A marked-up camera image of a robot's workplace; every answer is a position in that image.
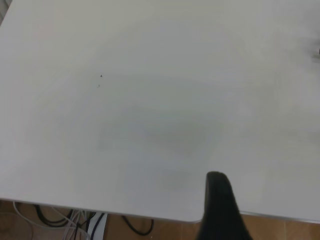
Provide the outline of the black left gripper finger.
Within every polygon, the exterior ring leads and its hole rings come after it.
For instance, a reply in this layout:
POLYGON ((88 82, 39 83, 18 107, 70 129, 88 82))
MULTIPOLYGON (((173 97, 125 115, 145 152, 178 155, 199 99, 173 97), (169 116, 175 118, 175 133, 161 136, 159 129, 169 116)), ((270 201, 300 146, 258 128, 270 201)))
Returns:
POLYGON ((251 240, 240 214, 228 177, 218 171, 208 172, 204 215, 197 240, 251 240))

